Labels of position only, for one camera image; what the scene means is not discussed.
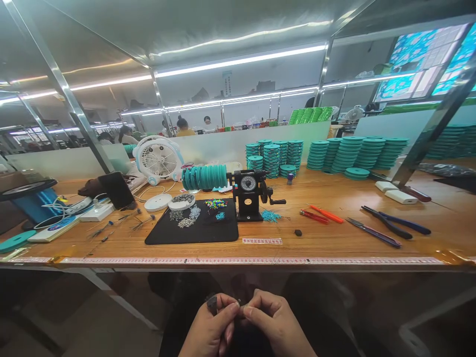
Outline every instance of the black mat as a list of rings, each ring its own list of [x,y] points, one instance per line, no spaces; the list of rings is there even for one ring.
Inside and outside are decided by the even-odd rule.
[[[476,194],[476,178],[435,178],[433,181],[462,188]]]
[[[225,212],[225,219],[223,222],[215,222],[216,212],[209,215],[205,200],[198,200],[196,205],[201,209],[200,216],[198,216],[196,222],[188,228],[180,228],[178,221],[171,221],[170,210],[167,209],[145,239],[145,243],[155,245],[230,242],[237,240],[237,209],[233,199],[226,198],[224,201],[228,203],[228,205],[221,210]],[[183,211],[185,218],[188,218],[189,214],[190,209]]]

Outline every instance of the blue-handled pliers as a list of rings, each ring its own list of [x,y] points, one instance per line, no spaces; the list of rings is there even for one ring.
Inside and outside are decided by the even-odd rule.
[[[413,236],[407,231],[404,231],[403,229],[395,226],[390,221],[395,223],[400,223],[424,235],[431,234],[431,231],[427,227],[421,226],[415,222],[411,222],[411,221],[404,220],[402,218],[390,216],[383,212],[377,212],[374,209],[367,206],[362,206],[362,209],[369,212],[372,216],[378,218],[384,225],[387,226],[389,230],[391,230],[393,233],[395,233],[396,235],[404,239],[412,239]]]

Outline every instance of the fingernail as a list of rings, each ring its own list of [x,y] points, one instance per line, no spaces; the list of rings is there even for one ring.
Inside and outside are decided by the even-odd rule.
[[[232,307],[230,307],[230,309],[232,310],[232,313],[238,313],[238,311],[239,311],[239,303],[234,302],[234,303],[232,304]]]
[[[252,311],[253,311],[253,308],[250,307],[250,306],[245,306],[245,308],[243,309],[243,313],[244,313],[245,317],[247,317],[247,318],[251,317]]]

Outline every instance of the small fan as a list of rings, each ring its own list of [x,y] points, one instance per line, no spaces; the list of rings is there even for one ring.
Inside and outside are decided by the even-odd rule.
[[[344,119],[348,122],[355,122],[363,117],[363,109],[360,105],[356,105],[353,109],[349,110],[344,117]]]
[[[132,154],[137,168],[151,185],[156,186],[163,179],[180,181],[184,161],[179,145],[170,139],[158,135],[148,136],[139,142]]]

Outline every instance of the desk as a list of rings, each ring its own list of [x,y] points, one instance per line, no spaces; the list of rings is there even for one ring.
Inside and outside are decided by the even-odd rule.
[[[239,239],[227,243],[197,243],[172,245],[146,245],[145,238],[155,222],[146,223],[132,232],[134,220],[129,218],[117,227],[108,227],[104,234],[91,239],[97,223],[79,223],[51,243],[36,244],[20,257],[3,263],[4,268],[20,266],[26,269],[61,269],[81,273],[117,302],[143,320],[153,324],[130,304],[114,293],[97,274],[120,271],[212,271],[252,269],[253,271],[458,271],[467,269],[448,265],[435,257],[436,250],[453,249],[469,257],[476,256],[476,196],[461,189],[437,183],[434,176],[416,172],[409,185],[433,198],[432,202],[401,205],[385,197],[371,180],[352,181],[343,175],[328,175],[302,167],[293,185],[284,178],[269,179],[274,199],[287,200],[286,205],[266,209],[285,218],[279,223],[239,223]],[[169,188],[172,182],[163,183]],[[177,183],[170,191],[179,194],[182,185]],[[56,187],[62,190],[61,183]],[[152,188],[143,198],[150,198],[162,189]],[[197,199],[220,197],[218,193],[200,192]],[[367,205],[407,220],[415,221],[432,230],[430,236],[416,232],[413,240],[399,238],[401,249],[377,240],[373,236],[344,222],[323,225],[299,214],[307,203],[322,207],[342,218],[352,217],[390,236],[382,223],[360,210]],[[115,211],[108,219],[117,221],[124,212]],[[141,219],[149,214],[143,210]],[[299,229],[302,236],[294,231]],[[101,239],[115,230],[104,243]],[[3,235],[9,238],[16,234]],[[282,244],[244,244],[243,238],[280,238]]]

